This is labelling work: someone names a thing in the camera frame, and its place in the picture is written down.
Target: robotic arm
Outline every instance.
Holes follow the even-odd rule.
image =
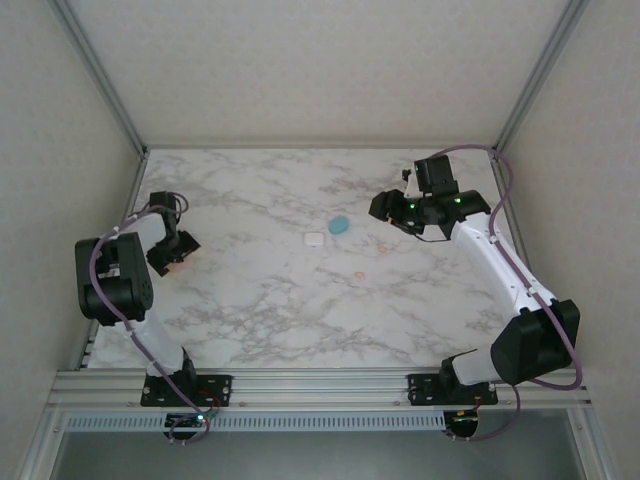
[[[179,196],[171,192],[152,193],[149,208],[158,213],[141,216],[106,239],[98,252],[95,273],[99,287],[129,320],[128,325],[108,308],[91,281],[91,257],[101,239],[81,240],[75,246],[78,300],[84,316],[131,336],[138,348],[154,359],[147,366],[143,405],[155,399],[164,405],[183,404],[161,373],[188,398],[197,396],[197,377],[189,355],[169,337],[152,308],[153,287],[147,268],[148,262],[164,276],[170,264],[184,261],[200,247],[189,233],[177,230],[180,212],[176,198]]]
[[[422,234],[427,225],[438,225],[482,274],[509,320],[492,345],[442,362],[439,388],[445,396],[455,402],[469,398],[477,388],[474,386],[484,382],[517,385],[568,366],[571,356],[534,295],[555,314],[571,345],[575,345],[580,312],[571,300],[558,301],[540,284],[499,229],[490,233],[489,205],[475,190],[459,191],[449,158],[442,155],[419,160],[413,171],[404,170],[402,176],[407,181],[406,192],[378,194],[369,214],[414,236]],[[531,286],[516,274],[499,251],[498,242]]]

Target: ventilation grille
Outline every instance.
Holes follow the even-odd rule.
[[[164,427],[163,413],[74,414],[67,432],[159,432]],[[211,429],[221,432],[371,432],[444,430],[442,412],[225,412],[216,417]],[[177,428],[176,431],[198,431]]]

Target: small white block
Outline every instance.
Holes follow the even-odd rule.
[[[307,247],[321,247],[324,245],[324,233],[307,232],[304,234],[304,244]]]

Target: blue sponge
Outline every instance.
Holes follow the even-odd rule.
[[[344,232],[347,228],[349,228],[349,219],[345,216],[340,215],[329,222],[329,231],[334,235]]]

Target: marble tabletop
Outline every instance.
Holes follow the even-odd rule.
[[[400,172],[434,150],[154,150],[137,205],[173,190],[180,229],[202,245],[179,271],[151,271],[154,308],[196,367],[436,366],[504,326],[487,286],[451,242],[422,243],[368,215]],[[486,153],[450,154],[461,190],[492,206]],[[332,236],[337,215],[349,229]],[[502,230],[508,229],[502,223]],[[323,232],[323,247],[303,244]],[[443,238],[437,227],[426,238]],[[89,368],[141,367],[100,328]]]

